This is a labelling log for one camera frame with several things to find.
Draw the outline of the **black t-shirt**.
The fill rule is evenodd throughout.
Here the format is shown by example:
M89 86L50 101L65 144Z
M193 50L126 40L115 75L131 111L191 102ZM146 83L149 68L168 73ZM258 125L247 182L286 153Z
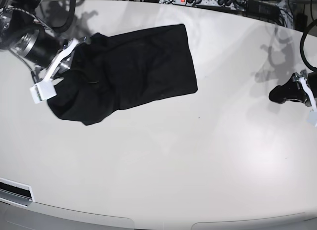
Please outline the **black t-shirt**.
M62 120L86 126L117 110L193 94L198 90L183 24L115 36L96 33L76 48L71 68L47 101Z

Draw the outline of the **black power supply box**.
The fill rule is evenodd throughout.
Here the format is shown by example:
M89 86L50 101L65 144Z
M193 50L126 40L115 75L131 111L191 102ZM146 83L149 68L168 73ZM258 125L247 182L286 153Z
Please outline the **black power supply box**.
M268 18L278 18L280 15L278 6L256 0L247 1L247 12L251 15Z

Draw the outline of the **white power strip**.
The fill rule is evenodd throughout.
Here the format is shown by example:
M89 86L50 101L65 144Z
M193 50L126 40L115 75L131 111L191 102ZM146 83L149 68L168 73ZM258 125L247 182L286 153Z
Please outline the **white power strip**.
M159 0L160 4L245 11L247 0Z

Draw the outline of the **white slotted box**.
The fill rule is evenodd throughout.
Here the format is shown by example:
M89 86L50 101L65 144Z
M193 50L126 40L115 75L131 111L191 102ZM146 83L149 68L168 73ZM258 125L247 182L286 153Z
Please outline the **white slotted box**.
M5 178L0 179L0 200L1 202L24 208L27 208L31 203L35 202L30 185Z

